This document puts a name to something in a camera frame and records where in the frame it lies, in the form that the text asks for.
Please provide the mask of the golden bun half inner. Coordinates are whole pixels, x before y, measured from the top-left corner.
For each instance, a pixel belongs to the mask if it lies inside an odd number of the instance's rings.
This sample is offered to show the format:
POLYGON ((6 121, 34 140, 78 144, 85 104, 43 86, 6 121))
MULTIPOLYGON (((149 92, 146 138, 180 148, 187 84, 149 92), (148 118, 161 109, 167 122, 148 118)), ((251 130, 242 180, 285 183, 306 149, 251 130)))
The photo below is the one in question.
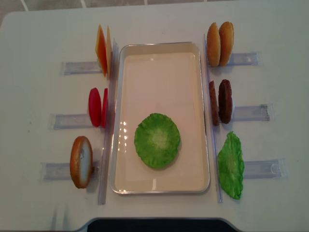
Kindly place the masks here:
POLYGON ((211 66, 219 65, 221 55, 221 41, 216 22, 209 27, 206 40, 207 58, 211 66))

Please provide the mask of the green lettuce leaf standing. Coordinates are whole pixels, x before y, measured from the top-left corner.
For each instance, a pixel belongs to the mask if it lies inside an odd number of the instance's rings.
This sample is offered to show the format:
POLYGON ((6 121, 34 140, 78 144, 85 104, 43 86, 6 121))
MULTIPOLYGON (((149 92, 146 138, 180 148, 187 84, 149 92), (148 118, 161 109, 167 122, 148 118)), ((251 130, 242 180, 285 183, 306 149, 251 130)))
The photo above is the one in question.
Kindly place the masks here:
POLYGON ((241 141, 232 131, 227 134, 217 159, 221 188, 231 198, 239 200, 243 190, 244 161, 241 141))

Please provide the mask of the orange cheese slice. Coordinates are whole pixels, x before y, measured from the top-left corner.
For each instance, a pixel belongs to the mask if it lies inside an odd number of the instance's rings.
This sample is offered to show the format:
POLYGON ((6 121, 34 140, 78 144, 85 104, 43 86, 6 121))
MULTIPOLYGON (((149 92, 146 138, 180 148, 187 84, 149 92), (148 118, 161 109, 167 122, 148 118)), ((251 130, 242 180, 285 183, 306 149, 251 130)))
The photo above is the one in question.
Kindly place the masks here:
POLYGON ((98 26, 95 51, 104 77, 107 74, 106 41, 101 25, 98 26))

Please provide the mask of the brown meat patty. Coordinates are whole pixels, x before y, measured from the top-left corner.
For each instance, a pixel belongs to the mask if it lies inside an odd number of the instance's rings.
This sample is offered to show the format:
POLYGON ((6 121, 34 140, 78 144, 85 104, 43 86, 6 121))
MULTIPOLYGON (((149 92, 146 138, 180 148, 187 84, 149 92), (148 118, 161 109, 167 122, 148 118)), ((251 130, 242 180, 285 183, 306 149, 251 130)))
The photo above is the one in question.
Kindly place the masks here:
POLYGON ((220 123, 220 120, 219 120, 219 114, 218 114, 218 105, 217 105, 214 81, 209 82, 209 92, 210 92, 210 101, 211 101, 212 123, 213 125, 218 126, 220 123))
POLYGON ((218 101, 220 120, 222 123, 228 124, 232 117, 233 102, 231 84, 227 79, 220 83, 218 101))

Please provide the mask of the brown meat patty outer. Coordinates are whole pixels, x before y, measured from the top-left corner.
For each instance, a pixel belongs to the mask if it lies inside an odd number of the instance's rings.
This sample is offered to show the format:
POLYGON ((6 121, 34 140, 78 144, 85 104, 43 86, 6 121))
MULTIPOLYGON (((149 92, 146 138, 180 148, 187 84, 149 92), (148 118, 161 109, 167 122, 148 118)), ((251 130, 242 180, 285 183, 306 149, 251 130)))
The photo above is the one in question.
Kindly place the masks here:
POLYGON ((232 117, 233 102, 231 84, 227 79, 220 83, 218 101, 220 120, 222 123, 228 124, 232 117))

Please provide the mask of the golden bun half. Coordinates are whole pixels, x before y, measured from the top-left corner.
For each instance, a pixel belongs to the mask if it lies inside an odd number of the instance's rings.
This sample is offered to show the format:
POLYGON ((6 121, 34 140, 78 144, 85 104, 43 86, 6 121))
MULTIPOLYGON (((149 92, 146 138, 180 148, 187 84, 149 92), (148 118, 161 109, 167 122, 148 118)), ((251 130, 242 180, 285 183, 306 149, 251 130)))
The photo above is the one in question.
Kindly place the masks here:
POLYGON ((221 55, 221 41, 216 22, 209 27, 206 40, 207 58, 211 66, 219 65, 221 55))
POLYGON ((220 66, 226 66, 234 45, 234 27, 231 22, 224 22, 219 28, 221 41, 220 66))

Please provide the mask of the clear holder bottom right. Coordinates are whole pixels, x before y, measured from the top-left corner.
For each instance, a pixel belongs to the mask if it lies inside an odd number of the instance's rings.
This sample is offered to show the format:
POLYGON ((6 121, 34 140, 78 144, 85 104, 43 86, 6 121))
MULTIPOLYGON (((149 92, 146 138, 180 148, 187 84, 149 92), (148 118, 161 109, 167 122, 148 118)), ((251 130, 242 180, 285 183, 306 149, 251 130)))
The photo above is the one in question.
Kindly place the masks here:
POLYGON ((286 179, 285 159, 246 161, 244 179, 286 179))

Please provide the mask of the clear holder middle left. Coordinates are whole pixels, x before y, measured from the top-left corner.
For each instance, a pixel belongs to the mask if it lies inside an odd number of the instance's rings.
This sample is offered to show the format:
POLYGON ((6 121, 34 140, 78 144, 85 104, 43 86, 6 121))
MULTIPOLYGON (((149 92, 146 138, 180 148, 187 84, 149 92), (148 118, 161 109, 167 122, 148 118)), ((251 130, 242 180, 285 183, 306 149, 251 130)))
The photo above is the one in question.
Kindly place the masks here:
POLYGON ((50 114, 49 129, 51 130, 88 129, 92 127, 88 114, 50 114))

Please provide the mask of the golden bun half outer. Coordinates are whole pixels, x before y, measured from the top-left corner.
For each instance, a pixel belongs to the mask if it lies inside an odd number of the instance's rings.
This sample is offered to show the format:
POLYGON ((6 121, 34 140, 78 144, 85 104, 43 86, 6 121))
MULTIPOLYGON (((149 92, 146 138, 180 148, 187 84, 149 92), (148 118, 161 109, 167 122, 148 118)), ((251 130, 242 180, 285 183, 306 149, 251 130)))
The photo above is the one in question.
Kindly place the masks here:
POLYGON ((226 66, 234 45, 234 27, 231 22, 224 22, 219 28, 221 41, 220 66, 226 66))

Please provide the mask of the clear holder bottom left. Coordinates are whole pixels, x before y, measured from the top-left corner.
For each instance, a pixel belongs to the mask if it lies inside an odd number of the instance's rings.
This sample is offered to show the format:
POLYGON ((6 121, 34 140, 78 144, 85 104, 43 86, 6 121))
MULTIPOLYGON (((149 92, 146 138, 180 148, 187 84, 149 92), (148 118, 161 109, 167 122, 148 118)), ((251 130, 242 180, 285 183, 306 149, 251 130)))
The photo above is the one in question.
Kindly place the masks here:
POLYGON ((71 181, 69 163, 42 162, 39 181, 71 181))

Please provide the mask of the clear holder middle right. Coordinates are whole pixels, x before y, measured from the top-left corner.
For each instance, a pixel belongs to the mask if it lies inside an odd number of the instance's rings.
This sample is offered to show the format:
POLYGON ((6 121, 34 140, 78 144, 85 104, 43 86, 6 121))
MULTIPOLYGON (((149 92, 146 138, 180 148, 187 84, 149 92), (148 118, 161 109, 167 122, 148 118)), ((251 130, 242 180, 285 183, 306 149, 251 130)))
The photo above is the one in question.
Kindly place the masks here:
POLYGON ((232 121, 271 121, 275 119, 272 104, 238 106, 234 108, 232 121))

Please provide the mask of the clear holder top right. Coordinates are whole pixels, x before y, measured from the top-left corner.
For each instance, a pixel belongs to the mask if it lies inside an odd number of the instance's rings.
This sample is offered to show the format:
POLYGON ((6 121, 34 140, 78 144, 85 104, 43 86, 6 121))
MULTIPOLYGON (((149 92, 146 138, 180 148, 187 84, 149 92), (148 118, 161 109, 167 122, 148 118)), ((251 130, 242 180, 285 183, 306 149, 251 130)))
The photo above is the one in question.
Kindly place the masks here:
POLYGON ((232 53, 227 66, 263 65, 261 52, 232 53))

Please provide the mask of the dark base at table edge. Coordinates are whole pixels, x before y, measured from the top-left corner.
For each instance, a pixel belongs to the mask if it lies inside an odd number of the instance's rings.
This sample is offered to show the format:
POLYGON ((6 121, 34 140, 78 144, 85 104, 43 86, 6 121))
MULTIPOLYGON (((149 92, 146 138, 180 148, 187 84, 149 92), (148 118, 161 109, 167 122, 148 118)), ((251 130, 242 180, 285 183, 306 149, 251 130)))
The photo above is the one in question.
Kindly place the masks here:
POLYGON ((88 232, 235 232, 216 219, 99 219, 88 232))

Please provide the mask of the green lettuce leaf on tray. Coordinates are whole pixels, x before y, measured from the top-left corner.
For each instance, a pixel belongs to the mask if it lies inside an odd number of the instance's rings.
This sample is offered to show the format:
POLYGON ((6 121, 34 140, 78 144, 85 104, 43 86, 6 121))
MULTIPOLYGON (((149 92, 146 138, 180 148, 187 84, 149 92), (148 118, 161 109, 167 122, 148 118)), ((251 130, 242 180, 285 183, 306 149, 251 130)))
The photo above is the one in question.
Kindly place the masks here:
POLYGON ((145 165, 152 169, 164 169, 178 154, 180 132, 170 117, 151 113, 136 128, 134 145, 145 165))

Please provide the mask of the brown bun slice left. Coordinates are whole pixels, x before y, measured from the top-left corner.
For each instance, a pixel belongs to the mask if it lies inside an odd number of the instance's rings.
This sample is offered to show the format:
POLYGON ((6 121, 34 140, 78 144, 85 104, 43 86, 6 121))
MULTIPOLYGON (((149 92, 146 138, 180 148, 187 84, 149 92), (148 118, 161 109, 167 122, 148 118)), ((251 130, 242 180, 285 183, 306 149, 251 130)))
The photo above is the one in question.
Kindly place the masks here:
POLYGON ((92 174, 93 151, 85 136, 78 136, 72 145, 70 155, 70 176, 78 189, 87 188, 92 174))

